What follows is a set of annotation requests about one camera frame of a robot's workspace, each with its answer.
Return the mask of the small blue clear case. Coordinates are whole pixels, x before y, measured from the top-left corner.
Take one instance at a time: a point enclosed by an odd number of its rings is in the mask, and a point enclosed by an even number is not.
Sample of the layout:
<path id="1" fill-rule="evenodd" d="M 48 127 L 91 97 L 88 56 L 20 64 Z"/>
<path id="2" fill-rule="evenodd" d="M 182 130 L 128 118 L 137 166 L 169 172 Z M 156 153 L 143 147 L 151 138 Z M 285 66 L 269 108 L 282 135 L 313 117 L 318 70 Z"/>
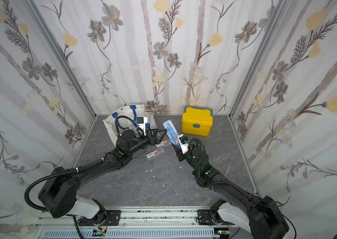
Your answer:
<path id="1" fill-rule="evenodd" d="M 164 141 L 160 142 L 159 144 L 157 144 L 157 148 L 165 147 L 165 146 L 168 146 L 168 145 L 171 145 L 171 141 L 170 140 L 164 140 Z"/>

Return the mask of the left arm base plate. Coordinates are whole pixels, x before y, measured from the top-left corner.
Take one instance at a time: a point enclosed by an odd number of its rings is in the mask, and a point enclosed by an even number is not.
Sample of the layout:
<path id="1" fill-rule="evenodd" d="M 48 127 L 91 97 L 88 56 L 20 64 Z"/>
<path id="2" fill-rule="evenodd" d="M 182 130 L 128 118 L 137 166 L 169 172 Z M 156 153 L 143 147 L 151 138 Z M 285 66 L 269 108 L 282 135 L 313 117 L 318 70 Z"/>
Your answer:
<path id="1" fill-rule="evenodd" d="M 94 225 L 118 226 L 120 218 L 120 210 L 100 210 L 94 217 Z"/>

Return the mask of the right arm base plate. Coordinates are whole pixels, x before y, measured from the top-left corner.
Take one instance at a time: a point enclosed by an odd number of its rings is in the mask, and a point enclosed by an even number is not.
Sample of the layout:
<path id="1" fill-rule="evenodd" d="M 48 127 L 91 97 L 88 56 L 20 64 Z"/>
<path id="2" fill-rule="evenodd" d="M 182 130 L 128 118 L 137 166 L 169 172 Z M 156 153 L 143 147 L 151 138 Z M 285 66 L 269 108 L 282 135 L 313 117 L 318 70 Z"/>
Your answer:
<path id="1" fill-rule="evenodd" d="M 195 220 L 201 226 L 229 225 L 229 223 L 221 219 L 216 211 L 210 209 L 197 210 L 197 218 Z"/>

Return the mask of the blue compass case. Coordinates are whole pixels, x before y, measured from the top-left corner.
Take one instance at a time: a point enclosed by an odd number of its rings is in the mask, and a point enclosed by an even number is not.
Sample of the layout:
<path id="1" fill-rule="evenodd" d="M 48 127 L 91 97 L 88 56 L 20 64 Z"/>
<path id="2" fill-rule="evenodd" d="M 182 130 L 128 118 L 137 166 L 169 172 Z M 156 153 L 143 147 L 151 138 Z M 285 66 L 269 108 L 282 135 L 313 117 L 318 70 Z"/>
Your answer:
<path id="1" fill-rule="evenodd" d="M 172 144 L 174 144 L 176 147 L 180 147 L 180 142 L 178 140 L 178 133 L 177 130 L 172 123 L 172 121 L 169 119 L 165 122 L 163 122 L 163 127 L 167 130 L 167 135 L 171 141 Z"/>

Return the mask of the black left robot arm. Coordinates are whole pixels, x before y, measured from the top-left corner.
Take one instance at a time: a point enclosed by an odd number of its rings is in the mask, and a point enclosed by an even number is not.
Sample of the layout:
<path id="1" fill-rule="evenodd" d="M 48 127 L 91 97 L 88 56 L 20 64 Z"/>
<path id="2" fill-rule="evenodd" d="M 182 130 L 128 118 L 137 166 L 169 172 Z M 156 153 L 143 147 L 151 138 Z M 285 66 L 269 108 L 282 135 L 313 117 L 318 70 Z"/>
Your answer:
<path id="1" fill-rule="evenodd" d="M 75 169 L 57 168 L 47 179 L 38 199 L 54 218 L 80 216 L 87 219 L 104 217 L 104 209 L 98 201 L 77 196 L 77 191 L 98 177 L 120 170 L 133 159 L 133 154 L 149 145 L 161 143 L 167 134 L 166 129 L 149 129 L 145 136 L 136 137 L 132 130 L 124 131 L 118 138 L 115 149 L 101 159 Z"/>

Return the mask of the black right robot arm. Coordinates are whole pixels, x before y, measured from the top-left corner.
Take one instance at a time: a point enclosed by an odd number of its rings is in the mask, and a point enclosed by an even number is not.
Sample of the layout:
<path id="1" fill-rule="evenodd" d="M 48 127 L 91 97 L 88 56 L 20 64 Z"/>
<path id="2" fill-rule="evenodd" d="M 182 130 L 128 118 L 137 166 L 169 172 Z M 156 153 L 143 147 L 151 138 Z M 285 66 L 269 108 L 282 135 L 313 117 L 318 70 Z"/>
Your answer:
<path id="1" fill-rule="evenodd" d="M 179 161 L 186 161 L 193 169 L 195 182 L 208 188 L 225 200 L 215 204 L 216 215 L 223 221 L 247 231 L 254 239 L 282 239 L 289 231 L 285 216 L 269 196 L 250 193 L 228 180 L 208 161 L 204 146 L 195 144 L 181 147 L 172 145 Z"/>

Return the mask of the red label clear case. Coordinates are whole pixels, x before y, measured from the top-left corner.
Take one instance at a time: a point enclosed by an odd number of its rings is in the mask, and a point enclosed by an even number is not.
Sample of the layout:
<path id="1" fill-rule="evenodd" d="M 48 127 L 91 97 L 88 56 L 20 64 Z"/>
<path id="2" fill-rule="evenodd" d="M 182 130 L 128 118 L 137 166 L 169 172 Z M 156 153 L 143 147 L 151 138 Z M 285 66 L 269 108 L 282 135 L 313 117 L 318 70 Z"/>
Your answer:
<path id="1" fill-rule="evenodd" d="M 148 153 L 148 154 L 146 155 L 146 157 L 147 157 L 147 159 L 152 159 L 153 157 L 156 157 L 156 156 L 158 156 L 158 155 L 160 155 L 160 154 L 162 154 L 162 153 L 164 153 L 164 152 L 165 152 L 165 150 L 164 150 L 162 147 L 159 147 L 159 148 L 157 148 L 156 150 L 154 150 L 154 151 Z"/>

